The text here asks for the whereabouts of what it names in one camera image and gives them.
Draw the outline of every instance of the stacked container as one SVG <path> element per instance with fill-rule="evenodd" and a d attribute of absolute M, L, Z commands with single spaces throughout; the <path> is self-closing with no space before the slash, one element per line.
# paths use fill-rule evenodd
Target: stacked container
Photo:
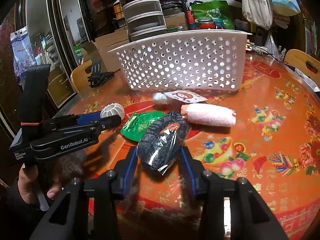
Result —
<path fill-rule="evenodd" d="M 159 0 L 120 0 L 120 4 L 132 41 L 166 33 Z"/>

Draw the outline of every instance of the human hand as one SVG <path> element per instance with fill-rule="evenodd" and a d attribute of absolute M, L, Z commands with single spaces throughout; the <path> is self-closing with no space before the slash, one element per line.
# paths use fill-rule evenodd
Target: human hand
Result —
<path fill-rule="evenodd" d="M 57 193 L 61 190 L 60 174 L 62 172 L 61 165 L 57 162 L 53 172 L 52 180 L 53 184 L 47 192 L 47 197 L 53 199 Z M 38 177 L 38 168 L 36 165 L 31 167 L 25 167 L 23 164 L 19 171 L 18 189 L 20 195 L 25 203 L 35 204 L 37 203 L 37 196 L 33 193 L 32 183 Z"/>

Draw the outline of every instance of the black cable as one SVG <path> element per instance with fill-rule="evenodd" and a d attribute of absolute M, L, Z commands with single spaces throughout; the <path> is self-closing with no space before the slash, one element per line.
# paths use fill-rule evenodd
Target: black cable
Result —
<path fill-rule="evenodd" d="M 253 45 L 253 44 L 251 44 L 251 43 L 248 43 L 247 45 L 248 45 L 248 46 L 255 46 L 256 48 L 262 49 L 263 51 L 265 51 L 265 52 L 267 53 L 267 55 L 270 55 L 271 57 L 273 57 L 277 62 L 283 63 L 283 64 L 285 64 L 285 65 L 289 65 L 288 62 L 278 60 L 278 59 L 275 58 L 275 56 L 273 56 L 271 53 L 269 53 L 268 51 L 266 51 L 265 49 L 263 49 L 263 48 L 261 48 L 261 47 L 259 47 L 259 46 Z"/>

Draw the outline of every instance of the white logo on green bag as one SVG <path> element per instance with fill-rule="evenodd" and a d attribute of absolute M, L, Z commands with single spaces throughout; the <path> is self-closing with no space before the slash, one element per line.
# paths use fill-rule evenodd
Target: white logo on green bag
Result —
<path fill-rule="evenodd" d="M 207 11 L 207 15 L 210 15 L 213 20 L 216 20 L 216 19 L 220 18 L 221 12 L 220 12 L 220 10 L 218 8 L 217 9 L 212 9 L 212 10 Z"/>

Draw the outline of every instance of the black package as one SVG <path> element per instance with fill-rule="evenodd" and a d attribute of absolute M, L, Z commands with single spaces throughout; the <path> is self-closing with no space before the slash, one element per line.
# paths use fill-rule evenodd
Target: black package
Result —
<path fill-rule="evenodd" d="M 175 162 L 190 128 L 177 112 L 169 112 L 153 122 L 141 138 L 137 156 L 141 163 L 163 175 Z"/>

